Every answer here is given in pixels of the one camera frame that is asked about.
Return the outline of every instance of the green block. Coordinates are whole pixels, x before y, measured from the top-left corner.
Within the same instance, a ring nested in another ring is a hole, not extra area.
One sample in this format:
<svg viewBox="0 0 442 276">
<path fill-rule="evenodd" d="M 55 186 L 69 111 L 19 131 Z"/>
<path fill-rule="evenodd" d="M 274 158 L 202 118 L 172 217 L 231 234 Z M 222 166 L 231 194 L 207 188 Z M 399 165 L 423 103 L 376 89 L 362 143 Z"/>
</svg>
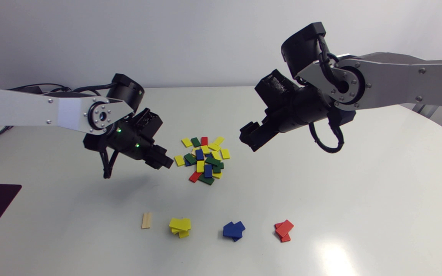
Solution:
<svg viewBox="0 0 442 276">
<path fill-rule="evenodd" d="M 197 139 L 197 137 L 192 138 L 192 139 L 191 139 L 191 142 L 192 142 L 192 145 L 193 145 L 194 147 L 200 147 L 200 142 L 199 142 L 199 140 Z"/>
<path fill-rule="evenodd" d="M 194 156 L 192 156 L 190 153 L 184 155 L 184 158 L 189 161 L 190 164 L 196 164 L 197 163 L 197 159 L 194 158 Z"/>
<path fill-rule="evenodd" d="M 209 185 L 212 185 L 214 183 L 214 178 L 205 178 L 204 174 L 201 174 L 199 176 L 199 180 L 201 180 L 202 182 L 207 183 Z"/>
<path fill-rule="evenodd" d="M 219 161 L 217 159 L 214 159 L 214 158 L 211 158 L 211 157 L 207 157 L 206 158 L 206 163 L 212 164 L 214 166 L 219 166 L 219 163 L 221 163 L 221 161 Z"/>
</svg>

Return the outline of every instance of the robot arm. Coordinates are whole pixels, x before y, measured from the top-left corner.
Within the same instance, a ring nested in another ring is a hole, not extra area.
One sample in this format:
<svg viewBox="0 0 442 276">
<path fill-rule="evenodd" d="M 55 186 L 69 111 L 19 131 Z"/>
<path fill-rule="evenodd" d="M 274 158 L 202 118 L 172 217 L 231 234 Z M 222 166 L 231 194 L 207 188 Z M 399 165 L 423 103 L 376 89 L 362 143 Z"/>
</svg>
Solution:
<svg viewBox="0 0 442 276">
<path fill-rule="evenodd" d="M 80 93 L 100 89 L 109 89 L 106 97 Z M 134 116 L 143 96 L 142 86 L 123 74 L 115 74 L 111 84 L 68 92 L 0 90 L 0 125 L 59 126 L 86 133 L 84 147 L 100 153 L 104 178 L 112 175 L 118 153 L 156 169 L 170 168 L 167 150 L 154 145 L 153 136 L 163 124 L 160 117 L 148 108 Z M 114 149 L 110 159 L 107 147 Z"/>
<path fill-rule="evenodd" d="M 328 52 L 325 34 L 321 22 L 312 23 L 282 44 L 284 61 L 302 86 L 274 70 L 255 87 L 267 105 L 266 117 L 262 125 L 249 122 L 240 129 L 240 140 L 253 151 L 278 133 L 309 125 L 315 142 L 335 153 L 344 145 L 340 126 L 352 121 L 356 110 L 442 105 L 442 61 L 392 53 L 337 57 Z M 335 148 L 321 143 L 313 125 L 325 117 L 338 139 Z"/>
</svg>

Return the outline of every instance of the yellow block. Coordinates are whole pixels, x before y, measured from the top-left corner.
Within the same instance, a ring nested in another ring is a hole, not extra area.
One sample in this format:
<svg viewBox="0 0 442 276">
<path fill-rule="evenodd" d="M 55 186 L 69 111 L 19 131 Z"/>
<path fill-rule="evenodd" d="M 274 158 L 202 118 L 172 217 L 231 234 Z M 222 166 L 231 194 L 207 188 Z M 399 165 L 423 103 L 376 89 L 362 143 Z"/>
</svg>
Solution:
<svg viewBox="0 0 442 276">
<path fill-rule="evenodd" d="M 202 152 L 204 154 L 208 154 L 209 152 L 211 152 L 207 146 L 200 146 L 200 149 L 202 149 Z"/>
<path fill-rule="evenodd" d="M 186 148 L 192 146 L 192 142 L 190 141 L 189 138 L 183 138 L 183 139 L 182 139 L 182 143 L 184 143 L 184 146 L 185 146 Z"/>
<path fill-rule="evenodd" d="M 214 159 L 221 160 L 221 155 L 219 155 L 219 152 L 217 150 L 211 151 L 211 154 L 213 155 Z"/>
<path fill-rule="evenodd" d="M 196 157 L 197 155 L 195 154 L 195 151 L 198 150 L 198 149 L 200 149 L 200 147 L 193 148 L 192 152 L 191 152 L 191 155 L 194 155 L 194 157 Z"/>
<path fill-rule="evenodd" d="M 216 145 L 214 143 L 207 145 L 207 147 L 212 149 L 212 150 L 220 150 L 221 149 L 220 146 L 218 146 L 218 145 Z"/>
<path fill-rule="evenodd" d="M 188 218 L 183 218 L 181 220 L 179 220 L 178 218 L 172 218 L 168 226 L 170 228 L 179 229 L 181 231 L 188 231 L 191 229 L 191 221 Z"/>
<path fill-rule="evenodd" d="M 197 172 L 198 173 L 204 172 L 204 160 L 197 161 Z"/>
<path fill-rule="evenodd" d="M 216 138 L 216 140 L 214 140 L 214 144 L 220 146 L 223 141 L 224 141 L 223 137 L 218 137 Z"/>
<path fill-rule="evenodd" d="M 175 162 L 177 162 L 177 166 L 185 165 L 184 158 L 181 155 L 175 156 Z"/>
<path fill-rule="evenodd" d="M 178 237 L 181 239 L 181 238 L 184 238 L 184 237 L 188 237 L 189 236 L 189 231 L 180 231 L 179 233 L 178 233 Z"/>
<path fill-rule="evenodd" d="M 230 159 L 231 158 L 227 148 L 221 149 L 221 155 L 223 156 L 223 159 Z"/>
</svg>

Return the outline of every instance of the stack of yellow blocks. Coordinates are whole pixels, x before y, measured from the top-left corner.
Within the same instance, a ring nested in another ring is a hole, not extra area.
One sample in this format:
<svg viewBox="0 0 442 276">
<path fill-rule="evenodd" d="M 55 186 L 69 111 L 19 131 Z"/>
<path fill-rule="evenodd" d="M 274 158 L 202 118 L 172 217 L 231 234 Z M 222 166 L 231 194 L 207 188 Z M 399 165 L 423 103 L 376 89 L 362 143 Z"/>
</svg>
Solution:
<svg viewBox="0 0 442 276">
<path fill-rule="evenodd" d="M 188 218 L 179 220 L 178 218 L 172 218 L 169 227 L 172 229 L 172 233 L 175 235 L 178 233 L 178 237 L 184 238 L 189 236 L 189 230 L 191 227 L 191 221 Z"/>
</svg>

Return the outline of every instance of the white table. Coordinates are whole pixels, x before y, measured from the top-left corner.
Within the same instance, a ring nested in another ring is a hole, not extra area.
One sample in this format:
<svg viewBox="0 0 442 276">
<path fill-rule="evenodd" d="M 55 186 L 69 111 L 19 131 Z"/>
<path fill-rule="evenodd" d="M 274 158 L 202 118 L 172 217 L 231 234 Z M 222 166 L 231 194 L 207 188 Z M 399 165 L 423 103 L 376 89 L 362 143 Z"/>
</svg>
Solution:
<svg viewBox="0 0 442 276">
<path fill-rule="evenodd" d="M 264 115 L 252 87 L 146 89 L 145 107 L 163 119 L 155 139 L 170 157 L 190 151 L 181 138 L 224 136 L 223 178 L 191 183 L 194 167 L 156 171 L 121 155 L 104 180 L 84 134 L 14 128 L 0 138 L 0 183 L 23 188 L 0 219 L 0 275 L 442 275 L 434 122 L 400 106 L 361 110 L 337 154 L 307 127 L 253 153 L 238 140 Z M 316 127 L 336 143 L 326 121 Z M 191 219 L 189 237 L 170 233 L 172 217 Z M 295 227 L 281 243 L 273 225 L 286 219 Z M 244 237 L 223 238 L 239 220 Z"/>
</svg>

